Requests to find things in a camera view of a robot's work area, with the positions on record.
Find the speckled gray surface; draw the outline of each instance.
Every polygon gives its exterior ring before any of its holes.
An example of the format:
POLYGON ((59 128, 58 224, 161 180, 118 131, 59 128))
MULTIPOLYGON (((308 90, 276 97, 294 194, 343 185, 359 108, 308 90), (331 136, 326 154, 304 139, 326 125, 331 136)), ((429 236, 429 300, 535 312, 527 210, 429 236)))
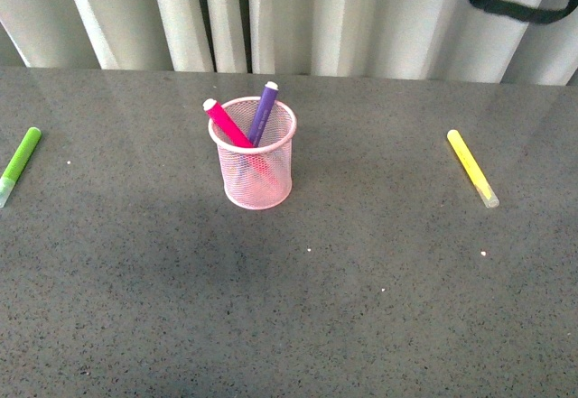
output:
POLYGON ((1 396, 578 394, 578 88, 8 68, 0 120, 3 166, 44 133, 0 210, 1 396), (269 79, 294 190, 253 212, 201 104, 269 79))

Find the green marker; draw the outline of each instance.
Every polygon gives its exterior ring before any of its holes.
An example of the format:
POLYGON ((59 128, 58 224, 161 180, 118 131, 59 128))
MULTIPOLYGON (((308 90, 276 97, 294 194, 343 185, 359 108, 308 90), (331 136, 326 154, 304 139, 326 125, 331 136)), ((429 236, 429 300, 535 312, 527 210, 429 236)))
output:
POLYGON ((2 174, 0 178, 0 208, 4 206, 10 196, 10 192, 14 189, 14 185, 18 181, 20 174, 22 174, 28 159, 32 156, 34 148, 38 141, 40 141, 41 136, 42 133, 40 129, 36 127, 28 129, 20 146, 16 149, 12 160, 8 163, 6 171, 4 171, 4 174, 2 174))

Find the marker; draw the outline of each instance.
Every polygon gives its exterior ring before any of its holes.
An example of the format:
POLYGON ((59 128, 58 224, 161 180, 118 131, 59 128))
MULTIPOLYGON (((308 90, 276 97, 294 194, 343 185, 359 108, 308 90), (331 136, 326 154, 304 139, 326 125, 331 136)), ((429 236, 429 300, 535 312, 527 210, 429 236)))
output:
MULTIPOLYGON (((243 148, 255 148, 217 100, 208 98, 205 100, 205 103, 202 104, 202 108, 225 135, 228 136, 233 145, 243 148)), ((247 159, 253 168, 263 175, 270 184, 277 186, 277 180, 271 173, 269 165, 265 162, 263 156, 254 154, 247 156, 247 159)))
POLYGON ((221 106, 217 100, 208 98, 205 100, 205 103, 202 104, 202 108, 235 146, 253 148, 253 144, 247 139, 243 131, 238 128, 231 117, 228 116, 223 106, 221 106))
POLYGON ((32 156, 34 148, 40 141, 41 136, 42 133, 40 129, 36 127, 28 129, 24 139, 16 149, 16 153, 14 153, 10 163, 8 163, 4 174, 0 177, 0 208, 2 208, 8 200, 12 189, 14 189, 14 185, 20 178, 20 174, 22 174, 28 159, 32 156))
POLYGON ((448 141, 452 145, 453 150, 458 155, 463 168, 468 172, 470 180, 475 186, 476 190, 484 201, 487 208, 495 208, 499 205, 499 200, 491 186, 489 185, 484 173, 481 171, 480 166, 473 158, 468 149, 468 146, 461 138, 460 133, 457 130, 451 130, 448 132, 448 141))
POLYGON ((271 114, 271 109, 275 104, 275 99, 277 98, 277 92, 279 87, 274 82, 267 82, 263 88, 263 94, 261 95, 261 100, 259 100, 259 106, 256 109, 255 117, 253 118, 253 123, 249 129, 249 141, 255 146, 259 146, 261 141, 261 136, 265 131, 265 125, 271 114))

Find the pen holder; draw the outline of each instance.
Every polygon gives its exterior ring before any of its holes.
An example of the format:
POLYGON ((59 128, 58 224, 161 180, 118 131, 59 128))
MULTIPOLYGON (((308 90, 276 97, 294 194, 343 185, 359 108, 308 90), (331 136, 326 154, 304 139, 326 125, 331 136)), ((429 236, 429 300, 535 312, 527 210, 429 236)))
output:
MULTIPOLYGON (((242 97, 223 109, 248 132, 261 97, 242 97)), ((242 208, 260 210, 283 202, 291 192, 291 141, 297 128, 293 111, 275 101, 257 148, 236 147, 209 120, 209 134, 217 144, 225 193, 242 208)))

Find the purple marker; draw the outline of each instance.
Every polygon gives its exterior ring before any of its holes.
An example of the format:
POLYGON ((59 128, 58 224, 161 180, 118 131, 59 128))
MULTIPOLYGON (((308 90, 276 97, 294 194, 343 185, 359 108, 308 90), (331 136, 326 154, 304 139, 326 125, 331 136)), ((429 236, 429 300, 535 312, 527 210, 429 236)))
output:
POLYGON ((271 109, 273 109, 278 90, 279 88, 274 82, 267 82, 265 88, 263 88, 263 95, 261 96, 261 100, 259 100, 259 106, 256 109, 255 118, 253 118, 248 135, 249 141, 255 147, 259 146, 259 141, 261 141, 261 136, 265 131, 265 125, 269 114, 271 114, 271 109))

